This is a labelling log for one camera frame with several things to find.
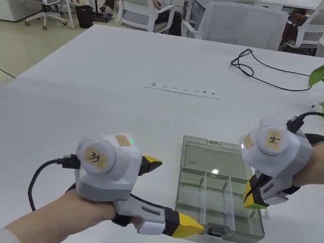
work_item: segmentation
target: white desk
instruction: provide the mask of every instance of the white desk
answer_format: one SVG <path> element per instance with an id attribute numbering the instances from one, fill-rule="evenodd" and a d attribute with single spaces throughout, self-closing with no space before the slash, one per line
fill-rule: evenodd
<path id="1" fill-rule="evenodd" d="M 95 25 L 20 75 L 0 90 L 0 225 L 30 212 L 27 187 L 35 170 L 45 161 L 74 153 L 82 135 L 132 133 L 143 153 L 164 162 L 139 178 L 133 193 L 174 207 L 184 135 L 237 143 L 262 117 L 290 118 L 310 111 L 309 101 L 323 98 L 322 84 L 307 93 L 291 93 L 245 77 L 230 66 L 244 49 Z M 267 50 L 255 49 L 255 55 L 269 65 L 304 73 L 323 63 L 321 58 Z M 251 58 L 246 62 L 254 63 Z M 296 89 L 307 86 L 304 77 L 253 67 L 259 78 L 274 84 Z M 217 89 L 221 100 L 142 87 L 152 80 Z M 323 133 L 323 128 L 321 118 L 310 117 L 303 130 Z M 46 168 L 34 188 L 36 207 L 63 194 L 73 181 L 71 170 Z M 324 187 L 308 186 L 287 203 L 270 207 L 263 243 L 321 241 L 323 204 Z M 138 235 L 132 226 L 122 228 L 111 222 L 66 240 L 152 241 L 182 240 Z"/>
<path id="2" fill-rule="evenodd" d="M 42 1 L 0 0 L 0 20 L 18 21 L 42 10 Z"/>
<path id="3" fill-rule="evenodd" d="M 258 0 L 258 3 L 270 6 L 310 10 L 315 10 L 321 2 L 322 0 Z"/>

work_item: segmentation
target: label sticker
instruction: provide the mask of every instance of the label sticker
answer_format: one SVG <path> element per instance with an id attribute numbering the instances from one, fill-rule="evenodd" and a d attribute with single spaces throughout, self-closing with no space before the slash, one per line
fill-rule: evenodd
<path id="1" fill-rule="evenodd" d="M 115 138 L 120 145 L 120 147 L 130 147 L 131 144 L 128 141 L 127 137 L 125 135 L 115 135 Z"/>
<path id="2" fill-rule="evenodd" d="M 282 131 L 278 129 L 269 129 L 265 147 L 272 150 L 280 150 Z"/>
<path id="3" fill-rule="evenodd" d="M 91 163 L 100 170 L 103 170 L 108 165 L 108 158 L 94 147 L 87 148 L 85 152 L 85 161 Z"/>
<path id="4" fill-rule="evenodd" d="M 245 147 L 248 149 L 248 148 L 250 148 L 250 147 L 252 147 L 253 145 L 254 145 L 254 142 L 253 142 L 253 140 L 252 140 L 252 138 L 251 138 L 251 134 L 249 133 L 249 134 L 247 134 L 245 137 L 244 137 L 244 139 L 243 139 L 243 143 L 244 143 L 244 145 L 245 145 Z"/>

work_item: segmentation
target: black power cable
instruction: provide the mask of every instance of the black power cable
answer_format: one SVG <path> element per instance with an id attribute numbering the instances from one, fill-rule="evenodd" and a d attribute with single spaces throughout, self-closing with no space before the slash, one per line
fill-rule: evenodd
<path id="1" fill-rule="evenodd" d="M 70 156 L 64 157 L 64 158 L 50 160 L 50 161 L 47 161 L 46 163 L 42 164 L 36 170 L 35 174 L 33 175 L 32 179 L 31 179 L 29 187 L 28 187 L 28 200 L 30 203 L 31 210 L 33 210 L 33 211 L 36 210 L 35 204 L 34 204 L 34 199 L 32 197 L 32 189 L 34 187 L 35 181 L 44 168 L 46 168 L 47 166 L 53 165 L 53 164 L 62 165 L 63 168 L 68 168 L 68 169 L 79 169 L 80 168 L 80 161 L 78 160 L 78 158 L 76 157 L 75 154 L 71 154 Z"/>
<path id="2" fill-rule="evenodd" d="M 306 112 L 304 114 L 291 118 L 286 123 L 288 130 L 292 133 L 296 133 L 304 125 L 304 118 L 309 115 L 319 115 L 324 117 L 324 113 L 322 112 L 317 112 L 317 111 Z"/>
<path id="3" fill-rule="evenodd" d="M 276 67 L 271 67 L 271 66 L 269 66 L 269 65 L 267 65 L 267 64 L 265 64 L 265 63 L 263 63 L 263 62 L 261 62 L 258 58 L 256 58 L 256 57 L 254 56 L 253 51 L 252 51 L 251 49 L 246 49 L 245 51 L 241 52 L 241 53 L 239 54 L 238 57 L 236 57 L 234 60 L 231 61 L 231 65 L 234 66 L 234 67 L 236 67 L 236 68 L 238 68 L 238 69 L 239 69 L 242 73 L 244 73 L 246 76 L 248 76 L 248 77 L 252 77 L 252 78 L 256 79 L 257 81 L 260 81 L 260 82 L 262 82 L 262 83 L 265 83 L 265 84 L 270 85 L 270 86 L 272 86 L 272 87 L 275 87 L 275 88 L 277 88 L 277 89 L 286 90 L 286 91 L 301 92 L 301 91 L 307 91 L 307 90 L 310 90 L 310 89 L 312 88 L 312 86 L 309 86 L 307 89 L 303 89 L 303 90 L 291 90 L 291 89 L 286 89 L 286 88 L 283 88 L 283 87 L 280 87 L 280 86 L 277 86 L 277 85 L 271 84 L 271 83 L 269 83 L 269 82 L 266 82 L 266 81 L 264 81 L 264 80 L 262 80 L 262 79 L 259 79 L 259 78 L 255 77 L 255 76 L 254 76 L 254 70 L 253 70 L 252 67 L 250 67 L 250 66 L 248 66 L 248 65 L 246 65 L 246 64 L 242 64 L 242 63 L 239 62 L 240 59 L 241 59 L 242 57 L 245 57 L 245 56 L 247 56 L 247 55 L 252 55 L 253 58 L 254 58 L 257 62 L 259 62 L 260 64 L 262 64 L 262 65 L 264 65 L 264 66 L 266 66 L 266 67 L 272 68 L 272 69 L 274 69 L 274 70 L 309 77 L 309 75 L 304 74 L 304 73 L 298 73 L 298 72 L 286 71 L 286 70 L 279 69 L 279 68 L 276 68 Z M 242 69 L 242 67 L 246 67 L 247 69 L 249 69 L 249 70 L 251 71 L 251 73 L 246 72 L 244 69 Z"/>
<path id="4" fill-rule="evenodd" d="M 9 75 L 10 77 L 15 78 L 14 76 L 12 76 L 10 73 L 4 71 L 3 69 L 0 68 L 0 70 L 1 70 L 2 72 L 4 72 L 5 74 Z"/>

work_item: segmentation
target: black trash can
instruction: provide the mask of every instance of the black trash can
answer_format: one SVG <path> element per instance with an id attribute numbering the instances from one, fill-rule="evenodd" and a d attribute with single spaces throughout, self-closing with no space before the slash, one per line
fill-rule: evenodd
<path id="1" fill-rule="evenodd" d="M 93 25 L 92 10 L 89 5 L 76 6 L 76 16 L 79 21 L 80 28 L 88 29 Z"/>

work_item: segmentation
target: power strip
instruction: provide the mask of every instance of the power strip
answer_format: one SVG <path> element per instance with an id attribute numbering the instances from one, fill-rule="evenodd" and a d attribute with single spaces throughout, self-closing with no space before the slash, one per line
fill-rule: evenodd
<path id="1" fill-rule="evenodd" d="M 173 93 L 194 95 L 194 96 L 200 96 L 200 97 L 214 99 L 214 100 L 220 100 L 219 95 L 215 91 L 210 91 L 207 89 L 192 89 L 192 88 L 182 87 L 180 85 L 171 85 L 167 83 L 158 83 L 158 82 L 150 82 L 144 85 L 144 87 L 149 89 L 163 90 L 163 91 L 169 91 Z"/>

